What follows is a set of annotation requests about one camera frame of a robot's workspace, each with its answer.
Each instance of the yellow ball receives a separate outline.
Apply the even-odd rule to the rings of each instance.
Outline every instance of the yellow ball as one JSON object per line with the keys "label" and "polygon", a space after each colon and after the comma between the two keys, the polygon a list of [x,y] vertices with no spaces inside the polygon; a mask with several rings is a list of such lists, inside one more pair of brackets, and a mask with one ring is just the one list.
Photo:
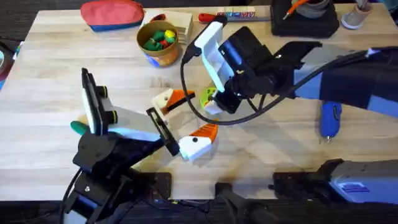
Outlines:
{"label": "yellow ball", "polygon": [[164,35],[165,35],[167,38],[175,37],[174,32],[171,31],[171,30],[166,30],[166,31],[164,32]]}

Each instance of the wooden table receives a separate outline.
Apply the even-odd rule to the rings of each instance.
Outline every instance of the wooden table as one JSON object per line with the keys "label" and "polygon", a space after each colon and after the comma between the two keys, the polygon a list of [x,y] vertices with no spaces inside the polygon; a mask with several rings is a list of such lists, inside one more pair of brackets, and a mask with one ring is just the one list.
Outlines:
{"label": "wooden table", "polygon": [[[336,5],[338,17],[352,7]],[[193,13],[194,37],[204,28],[197,22],[198,13],[215,13],[217,8],[169,10]],[[268,16],[269,7],[258,6],[256,13]],[[230,23],[223,30],[224,39],[241,26],[248,26],[272,52],[290,40],[300,40],[274,37],[267,22]],[[167,88],[181,88],[179,63],[152,67],[137,46],[137,31],[96,34],[77,10],[38,13],[0,94],[0,200],[62,198],[77,170],[72,158],[79,135],[69,123],[84,113],[81,67],[94,74],[97,84],[108,86],[114,105],[141,113],[151,106],[155,95]],[[340,27],[322,42],[351,49],[398,45],[398,31],[387,9],[374,4],[360,30]],[[186,65],[185,74],[189,89],[200,92],[211,83],[201,58]],[[221,119],[252,113],[243,105],[236,114],[224,114]],[[137,167],[171,172],[172,198],[212,198],[218,180],[232,182],[235,191],[245,197],[274,198],[267,185],[276,170],[316,170],[333,158],[398,159],[398,119],[344,106],[340,133],[331,144],[320,144],[319,112],[317,100],[284,100],[258,119],[220,127],[212,152],[193,164],[161,149]],[[176,137],[202,124],[187,105],[173,111],[169,120]]]}

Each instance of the green handle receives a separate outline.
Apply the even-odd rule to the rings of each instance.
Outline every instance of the green handle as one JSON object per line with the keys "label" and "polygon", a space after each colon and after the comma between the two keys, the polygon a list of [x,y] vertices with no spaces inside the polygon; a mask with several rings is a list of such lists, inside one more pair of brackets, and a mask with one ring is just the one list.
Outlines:
{"label": "green handle", "polygon": [[79,135],[83,135],[86,131],[90,130],[90,127],[88,125],[83,124],[80,121],[72,121],[70,123],[70,127]]}

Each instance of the wire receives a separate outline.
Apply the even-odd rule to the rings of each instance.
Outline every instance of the wire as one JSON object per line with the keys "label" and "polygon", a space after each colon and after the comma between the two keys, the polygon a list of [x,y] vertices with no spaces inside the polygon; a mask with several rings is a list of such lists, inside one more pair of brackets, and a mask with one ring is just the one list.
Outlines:
{"label": "wire", "polygon": [[256,106],[254,106],[254,103],[250,100],[250,99],[246,99],[250,105],[250,107],[254,110],[254,112],[256,112],[258,109],[256,108]]}
{"label": "wire", "polygon": [[304,77],[303,79],[301,79],[299,82],[297,82],[295,85],[293,85],[292,87],[290,87],[288,90],[286,90],[285,92],[281,93],[276,99],[274,99],[272,102],[270,102],[269,104],[267,104],[265,107],[263,107],[261,110],[258,110],[257,112],[250,114],[246,117],[243,118],[239,118],[236,120],[231,120],[231,121],[214,121],[212,119],[208,119],[206,117],[204,117],[192,104],[191,99],[188,96],[188,90],[187,90],[187,85],[185,83],[185,77],[184,77],[184,65],[186,64],[186,60],[182,60],[181,63],[181,67],[180,67],[180,74],[181,74],[181,82],[182,82],[182,88],[184,90],[184,95],[185,95],[185,99],[188,103],[188,106],[191,108],[192,112],[200,119],[206,121],[207,123],[210,124],[217,124],[217,125],[234,125],[234,124],[240,124],[246,121],[250,121],[254,118],[257,118],[258,116],[264,114],[265,112],[269,111],[271,108],[273,108],[275,105],[277,105],[278,103],[280,103],[282,100],[284,100],[286,97],[288,97],[290,94],[294,93],[295,90],[299,89],[301,86],[303,86],[304,84],[306,84],[308,81],[310,81],[312,78],[316,77],[319,73],[331,69],[335,66],[338,66],[340,63],[343,62],[347,62],[347,61],[352,61],[352,60],[357,60],[359,57],[365,57],[366,56],[367,51],[366,50],[362,50],[359,52],[355,52],[353,54],[349,54],[349,55],[344,55],[341,57],[338,57],[334,60],[332,60],[331,62],[322,65],[321,67],[317,68],[315,71],[313,71],[312,73],[310,73],[309,75],[307,75],[306,77]]}
{"label": "wire", "polygon": [[267,95],[265,95],[265,94],[261,96],[260,103],[259,103],[259,110],[262,109],[262,106],[264,105],[264,100],[266,99],[266,96]]}
{"label": "wire", "polygon": [[79,168],[79,170],[76,172],[75,176],[70,181],[70,183],[67,187],[67,190],[65,191],[65,194],[63,195],[62,203],[60,205],[60,210],[59,210],[59,214],[58,214],[58,224],[63,224],[63,211],[65,209],[64,204],[67,202],[67,199],[68,199],[69,193],[72,189],[72,186],[76,182],[76,180],[80,174],[81,174],[81,168]]}

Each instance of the black container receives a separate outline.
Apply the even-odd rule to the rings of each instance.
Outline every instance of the black container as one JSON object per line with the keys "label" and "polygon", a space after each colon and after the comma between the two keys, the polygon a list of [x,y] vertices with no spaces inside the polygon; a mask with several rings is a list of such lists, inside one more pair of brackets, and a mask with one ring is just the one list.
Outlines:
{"label": "black container", "polygon": [[271,32],[274,35],[294,37],[328,38],[339,27],[333,1],[327,5],[326,12],[319,18],[310,19],[293,12],[286,20],[283,17],[292,7],[291,0],[273,0],[271,4]]}

